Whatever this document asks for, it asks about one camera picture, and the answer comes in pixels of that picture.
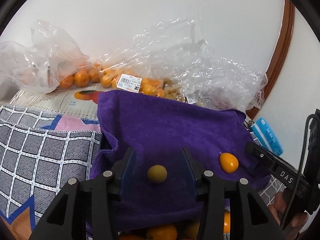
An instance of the brown wooden trim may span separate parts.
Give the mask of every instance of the brown wooden trim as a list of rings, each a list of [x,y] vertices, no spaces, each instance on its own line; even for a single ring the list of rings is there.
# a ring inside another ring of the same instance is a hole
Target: brown wooden trim
[[[269,68],[266,72],[268,77],[268,84],[264,87],[264,99],[266,100],[276,83],[276,80],[281,72],[282,66],[284,64],[285,58],[289,50],[292,30],[294,23],[294,5],[290,0],[284,0],[284,12],[282,18],[282,26],[280,30],[279,39],[273,52],[273,56],[270,61]],[[259,109],[254,107],[247,111],[247,115],[253,119]]]

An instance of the human hand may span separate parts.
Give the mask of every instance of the human hand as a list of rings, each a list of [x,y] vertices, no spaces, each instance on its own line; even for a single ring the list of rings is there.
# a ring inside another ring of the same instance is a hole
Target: human hand
[[[269,210],[271,211],[272,215],[276,219],[277,223],[280,225],[280,218],[279,214],[282,217],[285,209],[287,207],[287,203],[284,200],[284,192],[278,192],[275,195],[275,201],[274,204],[268,206]],[[298,213],[296,214],[293,219],[291,220],[289,230],[285,229],[286,233],[286,239],[287,240],[295,240],[300,230],[303,228],[305,223],[308,221],[309,215],[307,213]]]

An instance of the green fruit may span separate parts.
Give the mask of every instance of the green fruit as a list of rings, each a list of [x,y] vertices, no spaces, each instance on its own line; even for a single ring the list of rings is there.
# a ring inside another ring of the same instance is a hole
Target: green fruit
[[[200,222],[195,221],[195,222],[191,223],[190,225],[186,226],[186,228],[184,230],[184,234],[189,239],[196,239],[197,235],[198,235],[199,227],[200,227]]]
[[[148,180],[151,183],[162,183],[167,178],[167,170],[164,166],[154,165],[148,170]]]

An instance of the black mechanical device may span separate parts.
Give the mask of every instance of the black mechanical device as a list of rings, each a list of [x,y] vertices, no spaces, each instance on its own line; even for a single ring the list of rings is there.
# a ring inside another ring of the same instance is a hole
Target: black mechanical device
[[[316,110],[314,117],[315,119],[310,124],[308,157],[304,171],[300,175],[292,165],[264,147],[253,142],[246,145],[247,153],[256,156],[267,170],[291,192],[295,191],[284,228],[298,212],[307,211],[312,215],[320,205],[320,123],[316,120],[316,117],[320,118],[320,110]]]
[[[247,179],[237,182],[220,179],[212,171],[206,171],[187,149],[182,149],[180,156],[179,166],[186,176],[189,192],[197,201],[204,201],[197,240],[223,239],[225,198],[230,199],[230,239],[285,239]],[[121,201],[129,193],[134,165],[135,151],[129,148],[111,171],[84,182],[70,179],[45,211],[29,240],[85,240],[86,221],[91,221],[94,240],[118,239],[110,202]]]

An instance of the blue package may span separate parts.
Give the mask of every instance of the blue package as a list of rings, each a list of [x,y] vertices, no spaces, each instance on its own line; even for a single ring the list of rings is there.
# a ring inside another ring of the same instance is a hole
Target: blue package
[[[278,156],[283,153],[282,145],[265,119],[260,117],[250,129],[254,132],[263,147]]]

